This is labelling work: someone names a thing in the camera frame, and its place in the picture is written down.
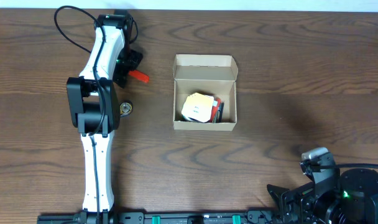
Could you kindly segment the yellow sticky note pad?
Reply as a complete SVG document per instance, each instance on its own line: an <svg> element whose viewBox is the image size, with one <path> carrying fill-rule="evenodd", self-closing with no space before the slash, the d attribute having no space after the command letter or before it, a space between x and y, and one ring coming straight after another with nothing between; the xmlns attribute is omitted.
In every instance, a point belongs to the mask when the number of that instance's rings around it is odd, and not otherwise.
<svg viewBox="0 0 378 224"><path fill-rule="evenodd" d="M211 117L213 102L213 96L193 93L186 98L182 115L191 118L193 122L207 123Z"/></svg>

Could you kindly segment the cardboard box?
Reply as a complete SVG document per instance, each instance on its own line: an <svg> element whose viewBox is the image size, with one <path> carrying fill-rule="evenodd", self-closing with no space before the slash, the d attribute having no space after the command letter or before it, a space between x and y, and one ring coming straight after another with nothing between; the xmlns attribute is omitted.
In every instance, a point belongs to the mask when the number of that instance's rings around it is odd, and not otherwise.
<svg viewBox="0 0 378 224"><path fill-rule="evenodd" d="M173 128L191 131L232 131L237 124L237 64L231 55L177 54L173 64ZM201 93L221 100L215 122L185 120L182 108L186 98Z"/></svg>

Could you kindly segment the white tape roll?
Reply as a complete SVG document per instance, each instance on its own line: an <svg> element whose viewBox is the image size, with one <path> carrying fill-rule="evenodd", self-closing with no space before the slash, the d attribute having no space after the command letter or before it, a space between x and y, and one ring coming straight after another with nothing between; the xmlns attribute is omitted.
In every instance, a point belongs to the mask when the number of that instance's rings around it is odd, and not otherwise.
<svg viewBox="0 0 378 224"><path fill-rule="evenodd" d="M184 116L184 115L183 115L183 118L184 118L185 121L193 122L193 120L192 120L191 118L186 117L186 116Z"/></svg>

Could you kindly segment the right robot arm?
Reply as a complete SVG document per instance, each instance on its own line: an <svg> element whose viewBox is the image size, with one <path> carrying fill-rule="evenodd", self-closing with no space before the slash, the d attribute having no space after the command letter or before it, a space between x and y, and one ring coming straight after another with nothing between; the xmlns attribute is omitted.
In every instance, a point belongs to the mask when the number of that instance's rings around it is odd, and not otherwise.
<svg viewBox="0 0 378 224"><path fill-rule="evenodd" d="M282 223L378 223L378 164L337 164L325 147L304 152L309 183L290 190L267 185Z"/></svg>

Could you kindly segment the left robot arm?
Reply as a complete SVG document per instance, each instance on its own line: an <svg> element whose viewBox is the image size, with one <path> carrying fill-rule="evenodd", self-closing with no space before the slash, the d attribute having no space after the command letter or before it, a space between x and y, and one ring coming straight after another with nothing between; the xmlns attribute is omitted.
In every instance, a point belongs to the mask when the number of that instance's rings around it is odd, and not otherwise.
<svg viewBox="0 0 378 224"><path fill-rule="evenodd" d="M121 109L115 86L125 87L143 55L132 50L137 27L127 10L94 19L96 40L78 77L67 80L71 120L85 154L85 197L80 223L114 223L111 148Z"/></svg>

